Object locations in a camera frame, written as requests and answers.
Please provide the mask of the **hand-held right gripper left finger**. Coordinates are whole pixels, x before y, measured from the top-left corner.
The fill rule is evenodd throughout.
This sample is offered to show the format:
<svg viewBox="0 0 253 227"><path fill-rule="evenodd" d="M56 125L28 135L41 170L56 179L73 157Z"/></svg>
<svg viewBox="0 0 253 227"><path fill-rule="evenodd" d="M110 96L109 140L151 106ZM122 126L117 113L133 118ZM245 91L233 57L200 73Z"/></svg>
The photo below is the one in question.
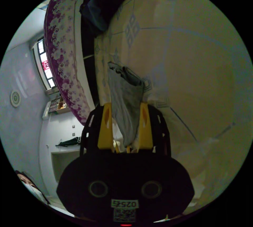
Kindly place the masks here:
<svg viewBox="0 0 253 227"><path fill-rule="evenodd" d="M100 133L98 138L98 148L100 150L113 150L111 103L105 103L103 106Z"/></svg>

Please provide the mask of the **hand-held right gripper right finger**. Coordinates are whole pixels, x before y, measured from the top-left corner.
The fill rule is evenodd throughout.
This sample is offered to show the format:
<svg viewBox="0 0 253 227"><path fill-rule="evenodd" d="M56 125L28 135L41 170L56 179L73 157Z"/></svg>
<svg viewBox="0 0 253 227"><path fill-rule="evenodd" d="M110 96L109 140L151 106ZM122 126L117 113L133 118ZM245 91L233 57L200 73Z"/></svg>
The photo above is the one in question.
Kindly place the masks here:
<svg viewBox="0 0 253 227"><path fill-rule="evenodd" d="M138 141L139 150L153 149L152 129L149 117L148 104L143 102L140 104Z"/></svg>

